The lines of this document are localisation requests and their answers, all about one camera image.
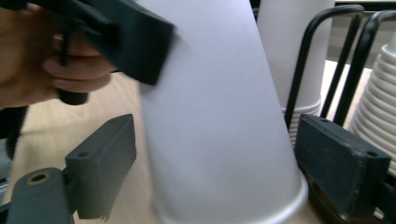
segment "hand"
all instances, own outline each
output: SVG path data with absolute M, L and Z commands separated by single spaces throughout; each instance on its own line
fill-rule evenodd
M 89 92 L 104 87 L 116 68 L 72 35 L 69 63 L 62 67 L 62 39 L 54 16 L 41 7 L 24 11 L 0 8 L 0 109 L 58 98 L 57 88 Z

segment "wooden table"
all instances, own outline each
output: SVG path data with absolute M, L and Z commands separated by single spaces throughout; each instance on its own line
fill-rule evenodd
M 134 115 L 137 160 L 116 200 L 108 224 L 159 223 L 150 207 L 151 181 L 138 85 L 130 78 L 114 74 L 105 88 L 90 94 L 85 105 L 65 105 L 52 100 L 32 105 L 26 118 L 5 197 L 9 202 L 12 186 L 22 176 L 46 167 L 65 167 L 64 157 L 107 120 L 123 114 Z M 104 223 L 78 220 L 76 223 Z M 307 204 L 288 223 L 322 223 Z

